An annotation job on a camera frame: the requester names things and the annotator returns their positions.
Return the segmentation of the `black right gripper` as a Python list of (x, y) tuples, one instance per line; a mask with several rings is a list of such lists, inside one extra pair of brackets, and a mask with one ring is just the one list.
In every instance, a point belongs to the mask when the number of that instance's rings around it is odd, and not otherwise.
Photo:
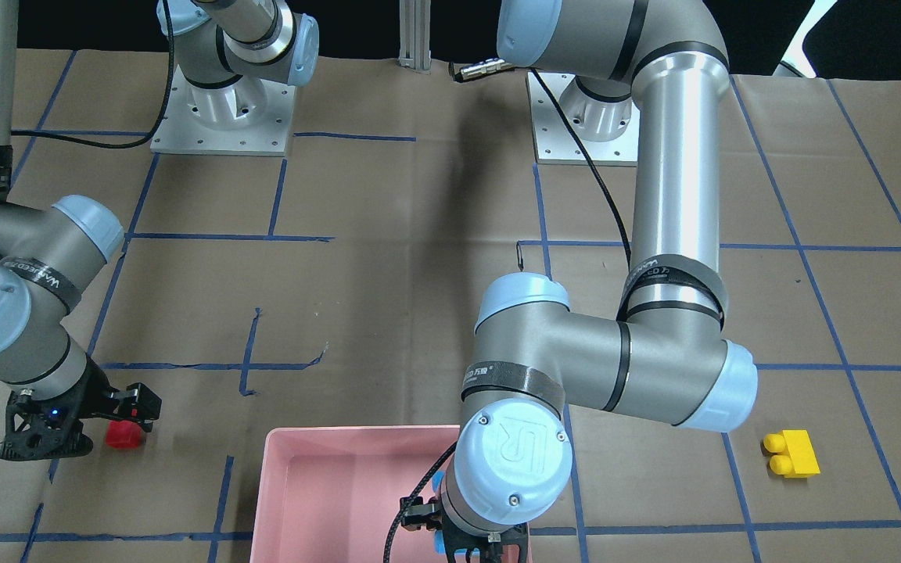
[(55, 398), (33, 400), (11, 392), (3, 459), (38, 461), (89, 454), (93, 442), (82, 434), (82, 420), (116, 420), (119, 400), (113, 395), (117, 392), (93, 360), (87, 361), (78, 382)]

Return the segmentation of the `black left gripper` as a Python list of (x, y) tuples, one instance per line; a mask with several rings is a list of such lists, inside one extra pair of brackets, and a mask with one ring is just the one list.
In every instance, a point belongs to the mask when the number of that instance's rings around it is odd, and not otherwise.
[(529, 524), (498, 533), (473, 535), (450, 518), (441, 521), (441, 544), (447, 562), (530, 562)]

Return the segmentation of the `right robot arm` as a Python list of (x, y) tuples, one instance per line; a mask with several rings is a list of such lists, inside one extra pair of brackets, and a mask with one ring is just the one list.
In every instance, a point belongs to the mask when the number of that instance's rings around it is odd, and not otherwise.
[[(10, 394), (0, 459), (28, 462), (88, 455), (86, 419), (150, 432), (162, 402), (143, 382), (125, 389), (62, 325), (125, 240), (118, 217), (90, 197), (50, 207), (8, 199), (20, 4), (0, 1), (0, 382)], [(161, 1), (167, 72), (180, 68), (203, 126), (250, 124), (266, 110), (271, 82), (303, 86), (318, 61), (321, 30), (285, 1)]]

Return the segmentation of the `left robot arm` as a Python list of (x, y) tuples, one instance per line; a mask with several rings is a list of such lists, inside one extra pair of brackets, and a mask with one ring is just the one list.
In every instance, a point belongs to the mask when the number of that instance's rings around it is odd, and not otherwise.
[(425, 526), (450, 562), (528, 559), (529, 525), (569, 483), (579, 406), (677, 429), (730, 432), (756, 401), (750, 352), (723, 336), (719, 109), (729, 50), (703, 1), (504, 1), (497, 54), (568, 74), (639, 113), (633, 216), (616, 221), (625, 281), (611, 317), (579, 314), (560, 282), (491, 282), (462, 375), (460, 431)]

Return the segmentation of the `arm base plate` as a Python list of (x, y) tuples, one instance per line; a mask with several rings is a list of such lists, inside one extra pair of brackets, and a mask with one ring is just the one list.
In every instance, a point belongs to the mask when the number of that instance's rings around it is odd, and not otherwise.
[(292, 85), (251, 77), (221, 89), (200, 88), (176, 68), (150, 148), (179, 156), (286, 156), (296, 93)]
[(530, 119), (539, 164), (636, 167), (640, 111), (630, 99), (591, 99), (573, 74), (528, 73)]

